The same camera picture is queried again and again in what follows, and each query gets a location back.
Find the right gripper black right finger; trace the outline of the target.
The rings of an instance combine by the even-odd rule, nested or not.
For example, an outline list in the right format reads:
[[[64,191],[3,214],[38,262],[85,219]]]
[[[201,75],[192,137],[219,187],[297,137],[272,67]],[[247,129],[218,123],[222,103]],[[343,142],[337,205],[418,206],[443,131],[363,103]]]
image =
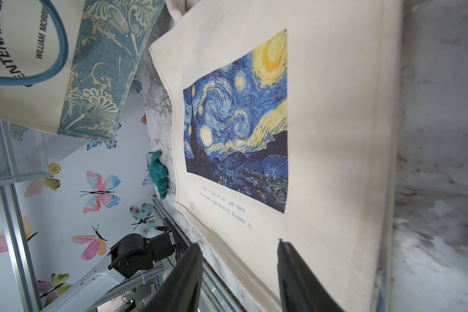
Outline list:
[[[283,311],[343,311],[290,242],[281,240],[277,254]]]

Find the green rubber glove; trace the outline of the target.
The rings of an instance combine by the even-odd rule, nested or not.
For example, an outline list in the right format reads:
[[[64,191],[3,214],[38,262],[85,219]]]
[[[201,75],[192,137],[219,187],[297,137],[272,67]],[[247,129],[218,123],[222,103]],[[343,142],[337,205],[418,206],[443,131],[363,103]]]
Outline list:
[[[154,185],[157,187],[160,199],[164,200],[168,192],[169,181],[168,170],[159,160],[161,155],[162,151],[156,151],[153,153],[149,152],[146,156],[146,160],[150,177],[152,178]]]

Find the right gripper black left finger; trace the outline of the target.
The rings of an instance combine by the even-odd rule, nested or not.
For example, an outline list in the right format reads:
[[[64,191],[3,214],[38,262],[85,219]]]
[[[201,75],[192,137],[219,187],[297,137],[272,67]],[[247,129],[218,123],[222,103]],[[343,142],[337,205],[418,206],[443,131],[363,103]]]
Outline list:
[[[191,244],[143,312],[195,312],[202,287],[203,256],[198,243]]]

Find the starry night canvas tote bag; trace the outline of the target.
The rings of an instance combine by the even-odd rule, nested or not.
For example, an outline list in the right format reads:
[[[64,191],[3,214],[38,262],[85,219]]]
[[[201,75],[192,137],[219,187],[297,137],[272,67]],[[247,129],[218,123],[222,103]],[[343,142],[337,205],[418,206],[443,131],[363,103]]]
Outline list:
[[[391,209],[401,1],[168,1],[149,53],[172,106],[170,204],[247,311],[280,311],[290,242],[369,311]]]

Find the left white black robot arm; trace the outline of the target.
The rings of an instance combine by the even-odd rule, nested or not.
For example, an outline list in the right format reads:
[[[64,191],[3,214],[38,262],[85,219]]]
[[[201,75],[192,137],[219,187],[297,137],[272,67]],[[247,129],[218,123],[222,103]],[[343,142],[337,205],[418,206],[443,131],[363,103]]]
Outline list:
[[[112,289],[140,271],[153,269],[156,263],[172,256],[174,251],[167,232],[152,238],[137,233],[126,235],[92,270],[43,310],[89,311]]]

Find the blue handled canvas tote bag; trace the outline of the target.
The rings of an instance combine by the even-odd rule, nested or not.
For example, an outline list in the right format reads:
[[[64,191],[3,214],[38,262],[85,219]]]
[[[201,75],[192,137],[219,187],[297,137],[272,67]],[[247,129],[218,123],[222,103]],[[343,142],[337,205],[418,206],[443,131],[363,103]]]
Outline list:
[[[0,119],[110,143],[164,1],[0,1]]]

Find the white mesh wall basket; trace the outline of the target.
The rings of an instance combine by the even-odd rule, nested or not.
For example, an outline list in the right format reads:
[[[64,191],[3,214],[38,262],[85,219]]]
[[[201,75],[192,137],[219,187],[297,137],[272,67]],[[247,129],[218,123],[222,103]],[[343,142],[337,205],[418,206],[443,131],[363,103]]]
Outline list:
[[[50,176],[43,132],[0,120],[0,186]]]

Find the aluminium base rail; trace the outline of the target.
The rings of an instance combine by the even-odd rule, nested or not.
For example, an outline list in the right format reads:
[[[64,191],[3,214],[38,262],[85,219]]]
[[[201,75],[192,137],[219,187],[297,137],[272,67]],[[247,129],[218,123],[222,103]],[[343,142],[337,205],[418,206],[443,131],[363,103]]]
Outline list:
[[[151,239],[127,235],[111,248],[108,268],[123,273],[125,280],[98,302],[102,304],[158,277],[164,271],[164,262],[175,256],[168,278],[144,304],[144,311],[205,311],[206,304],[212,311],[243,311],[204,260],[199,244],[189,242],[157,198],[153,205],[163,223],[162,234]]]

